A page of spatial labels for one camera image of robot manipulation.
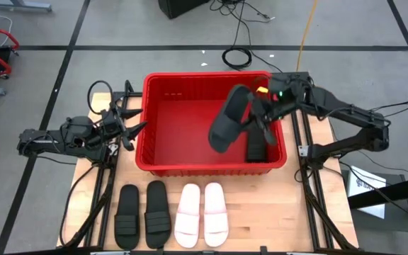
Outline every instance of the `white paper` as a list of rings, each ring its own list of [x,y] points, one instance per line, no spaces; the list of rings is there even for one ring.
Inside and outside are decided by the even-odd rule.
[[[349,172],[348,175],[348,185],[347,185],[347,196],[354,196],[360,193],[365,193],[371,191],[372,188],[366,183],[370,184],[376,188],[383,188],[385,187],[386,180],[382,177],[376,176],[372,173],[359,169],[358,167],[352,166],[352,169],[355,171],[355,174],[360,177],[363,181],[359,180],[352,171]],[[385,204],[384,205],[374,205],[366,208],[359,209],[362,212],[368,213],[370,215],[374,215],[381,219],[385,218]]]

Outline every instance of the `red plastic bin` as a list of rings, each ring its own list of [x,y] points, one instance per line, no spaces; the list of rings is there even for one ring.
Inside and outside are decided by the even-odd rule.
[[[220,154],[209,145],[210,125],[233,86],[253,91],[267,86],[268,72],[154,73],[144,80],[136,164],[156,176],[266,174],[286,161],[279,121],[271,125],[278,145],[268,146],[267,163],[246,163],[247,134]]]

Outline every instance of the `wooden tabletop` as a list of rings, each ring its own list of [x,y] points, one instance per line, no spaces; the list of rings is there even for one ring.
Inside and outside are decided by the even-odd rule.
[[[109,93],[95,93],[92,100],[94,109],[108,107]],[[141,98],[129,98],[128,108],[136,109],[141,106]],[[300,113],[299,124],[302,130],[302,142],[305,136],[302,129]],[[92,120],[100,117],[89,114]],[[309,117],[314,143],[321,145],[333,142],[332,132],[328,120],[319,122],[314,117]],[[127,126],[139,123],[137,116],[127,120]],[[281,123],[284,132],[288,160],[280,169],[272,169],[268,174],[261,176],[189,176],[189,177],[164,177],[153,176],[149,172],[140,170],[135,163],[135,152],[120,149],[118,168],[116,170],[113,197],[111,200],[108,227],[104,248],[106,250],[120,249],[114,240],[114,215],[117,210],[120,189],[126,184],[134,184],[140,190],[140,242],[136,249],[149,250],[145,241],[144,212],[146,210],[147,184],[154,180],[161,180],[166,185],[168,192],[169,209],[173,225],[173,233],[165,245],[167,251],[259,251],[260,246],[267,246],[269,251],[312,251],[310,227],[305,209],[305,197],[301,183],[294,180],[294,173],[299,169],[295,137],[290,115]],[[337,159],[329,159],[324,164],[330,169],[340,171]],[[75,182],[89,167],[91,163],[86,159],[79,159],[75,168]],[[79,229],[89,214],[91,199],[96,185],[97,169],[92,171],[75,188],[70,199],[69,210],[64,224],[64,240],[70,240]],[[320,171],[322,187],[327,211],[339,231],[354,246],[358,246],[355,229],[346,191],[340,175],[327,171]],[[196,183],[201,190],[207,183],[216,181],[221,183],[225,192],[227,213],[229,220],[229,236],[226,242],[217,248],[208,247],[204,242],[203,221],[200,219],[199,240],[192,249],[181,247],[174,238],[174,220],[181,197],[182,188],[187,183]],[[325,247],[322,222],[319,216],[317,226],[321,247]],[[101,216],[94,225],[92,244],[97,244]]]

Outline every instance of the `pair of white slides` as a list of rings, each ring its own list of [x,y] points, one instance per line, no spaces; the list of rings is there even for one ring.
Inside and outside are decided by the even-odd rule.
[[[200,189],[196,184],[183,187],[178,204],[174,236],[184,248],[193,248],[199,235]],[[218,247],[226,241],[229,234],[227,211],[223,188],[218,183],[205,187],[204,240],[210,247]]]

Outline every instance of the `gray floor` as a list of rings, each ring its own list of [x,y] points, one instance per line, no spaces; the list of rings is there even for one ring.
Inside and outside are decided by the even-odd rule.
[[[68,45],[83,1],[52,0],[54,11],[49,14],[0,11],[0,15],[13,19],[13,34],[22,45]],[[250,23],[254,45],[300,44],[312,0],[247,1],[276,17],[269,24]],[[408,1],[395,3],[408,29]],[[77,45],[232,44],[236,21],[209,11],[208,6],[170,21],[155,0],[91,0]],[[256,14],[247,9],[244,17],[256,18]],[[0,18],[0,28],[7,25]],[[241,30],[239,38],[239,43],[247,43],[245,30]],[[319,1],[306,44],[407,45],[387,1],[383,0]],[[257,53],[284,71],[294,70],[298,55],[295,51]],[[25,128],[39,127],[65,51],[25,50],[20,54],[12,59],[12,77],[0,80],[0,86],[8,91],[7,96],[0,97],[0,234],[26,165],[26,159],[15,150],[18,134]],[[121,90],[123,82],[129,79],[135,90],[141,91],[143,79],[152,72],[228,70],[221,54],[219,50],[74,51],[49,128],[57,129],[66,117],[88,113],[86,92],[97,79],[108,81],[115,90]],[[237,53],[229,58],[244,59]],[[248,69],[273,71],[257,59]],[[309,71],[319,86],[360,107],[408,100],[408,52],[307,51],[302,56],[301,70]],[[408,112],[391,120],[390,148],[368,154],[381,164],[408,169]],[[339,121],[332,122],[338,137],[357,131]],[[70,157],[60,159],[75,161]],[[408,173],[382,169],[356,152],[346,156],[345,162],[372,172],[405,174],[408,178]],[[36,162],[6,252],[55,247],[73,170],[73,166],[42,159]],[[369,251],[408,254],[408,235],[360,228],[356,231],[361,246]]]

